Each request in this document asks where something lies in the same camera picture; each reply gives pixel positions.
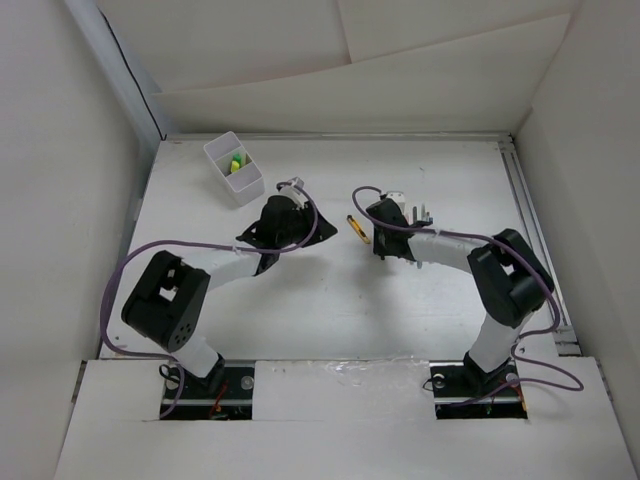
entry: white panel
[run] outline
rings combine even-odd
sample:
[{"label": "white panel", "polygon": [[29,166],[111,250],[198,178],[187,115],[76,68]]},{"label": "white panel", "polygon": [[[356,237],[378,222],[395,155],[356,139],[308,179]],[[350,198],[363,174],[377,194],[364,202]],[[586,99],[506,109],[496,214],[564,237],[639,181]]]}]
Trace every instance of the white panel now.
[{"label": "white panel", "polygon": [[640,3],[586,0],[517,136],[584,351],[640,465]]},{"label": "white panel", "polygon": [[335,0],[98,0],[165,91],[349,63]]},{"label": "white panel", "polygon": [[[438,226],[493,235],[521,229],[502,157],[493,142],[425,140],[243,140],[260,164],[267,194],[238,208],[216,182],[206,140],[165,142],[149,179],[131,248],[163,238],[228,244],[260,217],[278,181],[300,176],[339,230],[326,242],[283,255],[268,272],[209,292],[197,334],[226,358],[336,359],[424,354],[462,358],[485,311],[471,275],[440,265],[422,270],[381,261],[346,222],[351,192],[363,184],[404,190],[425,201]],[[369,205],[374,194],[363,193]],[[175,254],[195,250],[167,247]],[[127,267],[109,324],[130,350],[159,351],[120,319],[152,251]],[[548,326],[541,309],[528,328]],[[527,349],[554,353],[551,336]],[[105,349],[103,355],[112,353]]]},{"label": "white panel", "polygon": [[0,477],[50,480],[138,146],[64,2],[0,10]]},{"label": "white panel", "polygon": [[[288,362],[263,365],[293,368],[288,382],[282,378],[286,373],[272,376],[262,368],[256,376],[256,389],[273,389],[273,416],[263,421],[136,421],[129,416],[131,408],[158,407],[157,395],[140,392],[146,375],[161,384],[157,362],[92,363],[108,365],[87,372],[95,378],[80,392],[55,480],[636,478],[593,359],[556,362],[584,381],[583,393],[525,387],[526,421],[436,420],[419,383],[403,385],[407,377],[396,377],[393,368],[366,379],[379,386],[387,383],[386,390],[377,390],[378,400],[393,406],[397,393],[406,405],[405,399],[413,396],[416,407],[423,402],[423,410],[408,411],[404,418],[351,418],[342,405],[347,411],[358,403],[361,410],[380,411],[380,405],[360,394],[366,384],[344,382],[338,388],[340,376],[322,375],[319,364]],[[153,368],[140,365],[145,363]],[[527,376],[541,374],[535,367],[520,369]],[[545,378],[561,380],[548,371]],[[141,388],[128,388],[138,382]],[[133,405],[119,416],[118,409],[105,407],[117,403],[110,397],[125,397]],[[283,421],[287,410],[307,420]]]},{"label": "white panel", "polygon": [[338,0],[353,62],[570,13],[578,0]]},{"label": "white panel", "polygon": [[308,75],[155,97],[184,132],[512,130],[568,19]]},{"label": "white panel", "polygon": [[71,418],[79,361],[0,365],[0,469],[6,480],[49,480]]}]

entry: cable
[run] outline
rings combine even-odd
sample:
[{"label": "cable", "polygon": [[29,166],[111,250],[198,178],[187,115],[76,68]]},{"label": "cable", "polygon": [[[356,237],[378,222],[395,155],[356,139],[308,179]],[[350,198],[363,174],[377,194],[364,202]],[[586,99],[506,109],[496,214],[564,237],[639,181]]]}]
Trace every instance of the cable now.
[{"label": "cable", "polygon": [[142,93],[142,88],[140,87],[140,84],[138,83],[138,79],[133,74],[133,70],[131,70],[131,67],[129,66],[129,62],[127,61],[127,57],[125,56],[124,52],[122,51],[122,47],[120,46],[120,42],[118,41],[118,37],[116,37],[116,34],[113,31],[113,28],[111,28],[111,23],[109,23],[109,20],[107,19],[105,14],[102,13],[102,11],[100,11],[100,15],[102,15],[102,18],[104,18],[104,23],[107,24],[107,28],[109,29],[109,32],[111,33],[111,36],[113,37],[114,42],[116,42],[116,47],[118,47],[118,51],[120,52],[120,56],[122,57],[122,61],[124,62],[124,66],[127,67],[127,71],[129,72],[129,75],[131,75],[131,78],[133,79],[133,83],[135,83],[136,87],[138,87],[138,92],[140,92],[140,96],[142,97],[142,101],[144,102],[144,106],[147,107],[147,112],[149,112],[149,115],[151,115],[151,119],[153,120],[153,124],[156,126],[156,130],[158,131],[158,135],[160,136],[160,140],[166,140],[167,136],[166,135],[164,135],[164,136],[162,135],[162,131],[160,130],[160,125],[158,125],[158,122],[156,121],[156,117],[153,115],[153,112],[151,111],[151,108],[149,107],[149,104],[147,103],[147,99],[145,98],[144,93]]},{"label": "cable", "polygon": [[225,382],[222,384],[222,387],[220,387],[220,393],[218,393],[216,401],[211,406],[211,410],[209,410],[209,419],[213,418],[213,416],[218,413],[218,409],[220,408],[218,404],[220,403],[220,399],[222,398],[222,396],[226,393],[227,388],[229,388],[229,382],[225,380]]},{"label": "cable", "polygon": [[[527,273],[529,273],[529,275],[531,275],[533,277],[535,282],[538,284],[538,286],[540,287],[540,289],[544,293],[544,296],[546,297],[547,301],[549,302],[549,305],[551,306],[551,310],[553,312],[553,323],[551,324],[550,327],[542,328],[540,330],[531,330],[529,332],[522,333],[518,337],[518,341],[522,341],[523,339],[525,339],[527,337],[531,337],[532,335],[544,335],[544,334],[547,334],[547,333],[551,333],[551,332],[554,332],[554,331],[556,331],[558,329],[558,327],[560,326],[561,315],[560,315],[560,308],[558,307],[558,303],[556,302],[556,299],[553,297],[553,293],[551,292],[549,287],[547,287],[546,283],[544,282],[542,277],[538,274],[538,272],[536,272],[533,269],[533,267],[531,265],[529,265],[529,263],[527,263],[527,261],[520,254],[518,254],[518,252],[513,250],[509,245],[507,245],[507,244],[505,244],[505,243],[503,243],[503,242],[501,242],[499,240],[496,240],[493,237],[488,237],[486,235],[479,235],[479,234],[475,234],[475,233],[461,233],[461,232],[454,232],[454,231],[451,231],[451,230],[435,230],[433,228],[425,228],[425,227],[398,227],[396,225],[391,225],[389,223],[381,222],[380,220],[377,220],[377,219],[373,218],[371,215],[369,215],[360,206],[360,204],[358,203],[357,195],[358,195],[359,192],[362,192],[364,190],[369,190],[369,191],[376,192],[378,195],[382,194],[382,190],[380,190],[377,187],[372,187],[372,186],[369,186],[369,185],[365,185],[365,186],[356,188],[353,191],[353,193],[351,194],[351,199],[352,199],[353,204],[355,205],[356,209],[365,218],[370,220],[374,225],[378,225],[380,227],[383,227],[383,228],[386,228],[386,229],[389,229],[389,230],[395,230],[397,232],[442,235],[442,236],[451,237],[451,238],[464,238],[464,239],[472,239],[472,240],[482,240],[484,242],[491,243],[492,245],[495,245],[495,246],[499,247],[504,252],[506,252],[509,255],[511,255],[527,271]],[[451,404],[451,406],[464,407],[464,406],[467,406],[467,405],[473,405],[474,403],[477,403],[477,402],[479,402],[481,400],[484,400],[485,398],[493,397],[495,394],[497,394],[498,392],[504,390],[505,388],[509,388],[509,387],[512,387],[512,386],[519,385],[522,382],[538,383],[538,384],[542,384],[542,385],[547,385],[547,386],[556,387],[556,388],[560,388],[560,389],[563,389],[563,390],[575,391],[575,392],[581,392],[581,391],[584,390],[584,384],[580,381],[580,379],[578,379],[578,377],[573,375],[571,372],[569,372],[569,371],[567,371],[567,370],[565,370],[563,368],[557,367],[555,365],[552,365],[550,363],[542,362],[540,360],[531,360],[531,359],[523,358],[523,357],[519,356],[516,353],[516,346],[517,346],[517,344],[515,344],[515,345],[513,345],[511,347],[511,356],[515,360],[519,360],[519,361],[524,362],[524,363],[530,363],[532,365],[538,365],[538,366],[541,366],[541,367],[550,368],[552,370],[560,372],[563,375],[566,375],[567,377],[569,377],[571,380],[573,380],[576,383],[576,386],[562,385],[560,383],[550,382],[548,380],[540,380],[540,379],[537,379],[537,378],[517,378],[517,379],[513,379],[513,380],[510,380],[508,382],[503,383],[502,385],[497,387],[495,390],[487,393],[486,395],[483,395],[483,396],[477,397],[477,398],[471,398],[471,399],[466,400],[464,402],[454,403],[454,404]]]},{"label": "cable", "polygon": [[[120,278],[122,277],[122,272],[124,268],[133,260],[135,257],[140,255],[143,252],[155,247],[174,245],[181,247],[194,247],[194,248],[208,248],[213,250],[225,250],[227,252],[233,251],[241,251],[246,253],[259,253],[262,255],[268,254],[282,254],[282,253],[291,253],[295,250],[298,250],[304,247],[313,237],[313,234],[318,227],[318,207],[315,202],[309,196],[309,194],[300,186],[294,183],[288,182],[280,182],[276,184],[278,189],[282,188],[285,185],[291,185],[293,188],[298,190],[309,202],[311,209],[313,211],[313,224],[311,225],[311,230],[309,234],[300,242],[290,247],[282,248],[282,249],[266,249],[266,248],[249,248],[249,247],[234,247],[231,245],[218,245],[215,243],[202,243],[202,242],[186,242],[183,240],[157,240],[155,242],[147,243],[146,245],[142,245],[141,247],[136,248],[133,252],[128,254],[122,262],[118,264],[115,268],[107,285],[105,286],[104,292],[102,294],[102,301],[100,302],[100,338],[102,342],[109,348],[111,351],[118,353],[120,355],[126,355],[129,357],[137,357],[137,358],[150,358],[150,359],[165,359],[169,361],[176,361],[169,354],[156,354],[156,353],[148,353],[148,352],[130,352],[125,349],[122,349],[115,345],[111,339],[109,338],[107,328],[109,326],[109,317],[111,316],[111,310],[113,308],[113,302],[115,301],[115,293],[117,290],[118,283],[120,282]],[[176,396],[173,399],[173,403],[167,408],[164,412],[160,414],[160,418],[165,418],[169,415],[178,404],[178,400],[182,395],[182,390],[184,389],[184,381],[185,381],[185,372],[182,366],[176,362],[176,367],[180,373],[180,382],[178,383],[178,391],[176,392]]]}]

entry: pencil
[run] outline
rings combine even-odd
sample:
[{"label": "pencil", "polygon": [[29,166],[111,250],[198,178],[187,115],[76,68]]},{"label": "pencil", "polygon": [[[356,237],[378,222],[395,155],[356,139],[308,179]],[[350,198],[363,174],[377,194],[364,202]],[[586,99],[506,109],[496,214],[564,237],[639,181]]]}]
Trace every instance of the pencil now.
[{"label": "pencil", "polygon": [[358,236],[364,243],[366,243],[367,245],[371,243],[371,240],[369,240],[369,237],[367,237],[367,234],[364,233],[364,230],[362,230],[362,227],[360,227],[358,222],[356,222],[351,215],[347,215],[347,222],[349,222],[349,225],[351,225],[351,228],[353,228],[353,230],[358,234]]}]

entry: white cardboard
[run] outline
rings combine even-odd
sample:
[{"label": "white cardboard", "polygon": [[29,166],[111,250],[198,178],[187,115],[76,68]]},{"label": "white cardboard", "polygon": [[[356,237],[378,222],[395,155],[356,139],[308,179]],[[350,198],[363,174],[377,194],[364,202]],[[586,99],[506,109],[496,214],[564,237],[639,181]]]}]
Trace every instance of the white cardboard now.
[{"label": "white cardboard", "polygon": [[184,132],[514,130],[569,15],[307,75],[157,94]]},{"label": "white cardboard", "polygon": [[338,0],[351,60],[570,13],[578,0]]},{"label": "white cardboard", "polygon": [[99,0],[164,91],[350,63],[334,0]]},{"label": "white cardboard", "polygon": [[[525,387],[529,420],[436,420],[419,385],[403,388],[404,377],[393,369],[377,370],[367,380],[389,384],[376,398],[385,403],[400,397],[404,405],[414,398],[422,408],[407,410],[404,417],[350,418],[341,413],[345,402],[347,410],[360,403],[361,410],[375,413],[372,401],[362,402],[362,386],[332,387],[337,379],[330,372],[313,374],[319,364],[309,375],[303,367],[292,371],[283,382],[268,369],[290,364],[270,362],[258,365],[256,394],[258,388],[273,389],[279,397],[269,405],[262,404],[264,396],[255,399],[262,420],[149,422],[131,418],[131,412],[156,411],[162,384],[158,362],[92,361],[85,379],[93,378],[80,391],[55,480],[635,479],[593,359],[556,364],[578,375],[586,390]],[[564,381],[539,368],[521,365],[520,370],[523,376]],[[145,386],[148,376],[155,386]],[[130,388],[136,383],[138,388]],[[307,404],[302,393],[327,406],[315,399]]]}]

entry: white plastic bin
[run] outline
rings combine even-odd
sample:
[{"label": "white plastic bin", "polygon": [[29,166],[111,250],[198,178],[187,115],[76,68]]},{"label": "white plastic bin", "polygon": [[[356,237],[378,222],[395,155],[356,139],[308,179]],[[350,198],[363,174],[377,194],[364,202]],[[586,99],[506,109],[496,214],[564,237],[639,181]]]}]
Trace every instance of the white plastic bin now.
[{"label": "white plastic bin", "polygon": [[[212,140],[204,146],[204,151],[213,164],[216,178],[240,205],[246,205],[264,193],[262,172],[235,133],[227,132]],[[231,173],[231,161],[236,153],[246,154],[247,162]]]}]

